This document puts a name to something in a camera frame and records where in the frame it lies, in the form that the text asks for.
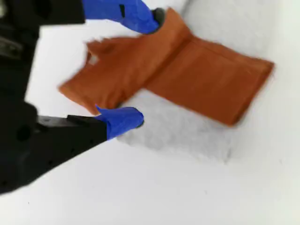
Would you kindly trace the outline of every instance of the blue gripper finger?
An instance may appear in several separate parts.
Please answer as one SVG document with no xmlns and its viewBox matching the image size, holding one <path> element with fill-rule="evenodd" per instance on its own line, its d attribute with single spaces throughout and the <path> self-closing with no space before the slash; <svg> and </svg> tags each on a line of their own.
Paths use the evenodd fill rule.
<svg viewBox="0 0 300 225">
<path fill-rule="evenodd" d="M 144 123 L 144 115 L 132 107 L 101 109 L 97 106 L 97 109 L 101 115 L 95 118 L 106 123 L 108 140 L 135 129 Z"/>
<path fill-rule="evenodd" d="M 108 19 L 142 34 L 159 28 L 152 11 L 142 0 L 82 0 L 86 19 Z"/>
</svg>

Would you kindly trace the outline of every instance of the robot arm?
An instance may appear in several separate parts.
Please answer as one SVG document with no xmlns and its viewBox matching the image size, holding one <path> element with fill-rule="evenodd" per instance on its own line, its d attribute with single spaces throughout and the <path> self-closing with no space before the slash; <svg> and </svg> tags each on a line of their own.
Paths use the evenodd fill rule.
<svg viewBox="0 0 300 225">
<path fill-rule="evenodd" d="M 32 183 L 124 131 L 118 126 L 128 117 L 119 118 L 119 112 L 102 111 L 100 118 L 43 117 L 24 101 L 40 26 L 80 24 L 86 18 L 111 19 L 150 33 L 164 13 L 150 11 L 141 0 L 0 0 L 0 194 Z"/>
</svg>

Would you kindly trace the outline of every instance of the orange cloth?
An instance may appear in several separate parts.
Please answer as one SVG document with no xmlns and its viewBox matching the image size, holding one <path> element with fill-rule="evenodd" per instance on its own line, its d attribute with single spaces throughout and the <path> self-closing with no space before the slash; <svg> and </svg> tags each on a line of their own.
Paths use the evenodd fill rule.
<svg viewBox="0 0 300 225">
<path fill-rule="evenodd" d="M 88 44 L 87 62 L 60 91 L 97 114 L 116 108 L 147 88 L 178 105 L 229 126 L 243 116 L 274 64 L 243 56 L 195 37 L 169 9 L 152 35 L 117 37 Z"/>
</svg>

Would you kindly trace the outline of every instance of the fabric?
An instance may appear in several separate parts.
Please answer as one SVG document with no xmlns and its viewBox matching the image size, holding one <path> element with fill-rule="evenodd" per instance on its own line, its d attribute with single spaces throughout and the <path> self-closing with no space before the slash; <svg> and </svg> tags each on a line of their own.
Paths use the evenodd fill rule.
<svg viewBox="0 0 300 225">
<path fill-rule="evenodd" d="M 177 105 L 232 126 L 274 66 L 193 36 L 172 9 L 153 35 L 92 45 L 99 45 L 99 62 L 83 69 L 60 91 L 94 114 L 95 105 L 116 108 L 146 87 Z"/>
</svg>

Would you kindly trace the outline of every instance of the orange towel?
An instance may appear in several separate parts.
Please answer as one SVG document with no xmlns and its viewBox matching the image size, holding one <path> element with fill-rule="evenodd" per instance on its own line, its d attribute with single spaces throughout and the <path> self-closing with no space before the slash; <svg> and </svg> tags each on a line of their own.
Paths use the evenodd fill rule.
<svg viewBox="0 0 300 225">
<path fill-rule="evenodd" d="M 152 35 L 118 37 L 88 44 L 98 61 L 86 66 L 60 91 L 97 114 L 95 105 L 116 108 L 139 89 L 229 126 L 243 116 L 274 64 L 195 37 L 169 9 Z"/>
</svg>

